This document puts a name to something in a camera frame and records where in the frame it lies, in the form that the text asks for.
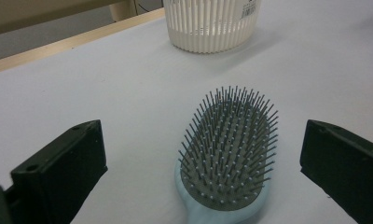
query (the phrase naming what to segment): hairbrush bristle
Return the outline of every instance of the hairbrush bristle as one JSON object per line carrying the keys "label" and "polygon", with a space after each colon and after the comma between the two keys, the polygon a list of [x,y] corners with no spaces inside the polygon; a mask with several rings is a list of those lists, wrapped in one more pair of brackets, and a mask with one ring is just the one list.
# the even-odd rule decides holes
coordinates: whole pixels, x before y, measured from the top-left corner
{"label": "hairbrush bristle", "polygon": [[179,151],[183,184],[199,203],[220,211],[241,209],[269,180],[278,117],[264,98],[229,87],[203,99]]}

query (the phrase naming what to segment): hairbrush head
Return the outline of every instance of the hairbrush head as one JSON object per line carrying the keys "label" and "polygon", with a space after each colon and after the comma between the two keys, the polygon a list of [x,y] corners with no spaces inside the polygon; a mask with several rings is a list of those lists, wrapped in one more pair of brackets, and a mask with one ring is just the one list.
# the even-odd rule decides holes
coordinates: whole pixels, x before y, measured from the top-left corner
{"label": "hairbrush head", "polygon": [[278,118],[264,97],[229,87],[203,99],[175,167],[188,223],[237,223],[263,205]]}

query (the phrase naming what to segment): paddle brush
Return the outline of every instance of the paddle brush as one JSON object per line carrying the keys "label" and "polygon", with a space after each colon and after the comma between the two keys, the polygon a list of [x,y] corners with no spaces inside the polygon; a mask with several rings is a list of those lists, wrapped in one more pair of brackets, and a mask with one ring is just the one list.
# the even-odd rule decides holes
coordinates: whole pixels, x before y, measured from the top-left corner
{"label": "paddle brush", "polygon": [[277,142],[272,108],[245,88],[206,94],[175,167],[189,224],[238,223],[263,206]]}

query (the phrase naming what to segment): floor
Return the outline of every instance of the floor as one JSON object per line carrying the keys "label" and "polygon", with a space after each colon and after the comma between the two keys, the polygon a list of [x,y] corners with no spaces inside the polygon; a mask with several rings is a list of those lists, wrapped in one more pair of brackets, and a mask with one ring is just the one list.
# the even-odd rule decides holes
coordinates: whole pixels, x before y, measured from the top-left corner
{"label": "floor", "polygon": [[[161,7],[160,0],[139,0],[143,14]],[[67,37],[85,33],[114,22],[109,7],[100,7],[73,16],[49,21],[0,35],[0,59],[35,49]]]}

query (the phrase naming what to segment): ribbed plastic container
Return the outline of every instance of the ribbed plastic container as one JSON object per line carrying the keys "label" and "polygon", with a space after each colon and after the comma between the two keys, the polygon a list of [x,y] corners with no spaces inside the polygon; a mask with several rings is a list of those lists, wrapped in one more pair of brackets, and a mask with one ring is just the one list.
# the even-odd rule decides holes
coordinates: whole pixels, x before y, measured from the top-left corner
{"label": "ribbed plastic container", "polygon": [[261,0],[164,0],[171,42],[180,49],[232,49],[254,31]]}

